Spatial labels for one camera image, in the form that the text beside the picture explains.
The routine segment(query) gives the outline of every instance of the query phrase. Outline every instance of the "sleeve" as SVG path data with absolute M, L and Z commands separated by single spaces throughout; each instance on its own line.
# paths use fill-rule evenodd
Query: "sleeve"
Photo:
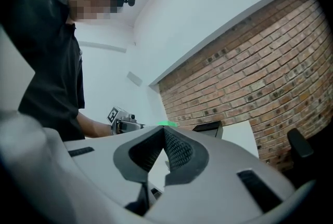
M 80 70 L 78 74 L 78 81 L 77 81 L 77 92 L 78 92 L 78 107 L 79 109 L 84 109 L 84 92 L 83 92 L 83 73 L 82 73 L 82 60 L 80 60 Z
M 55 36 L 53 0 L 14 0 L 3 26 L 22 52 L 43 48 Z

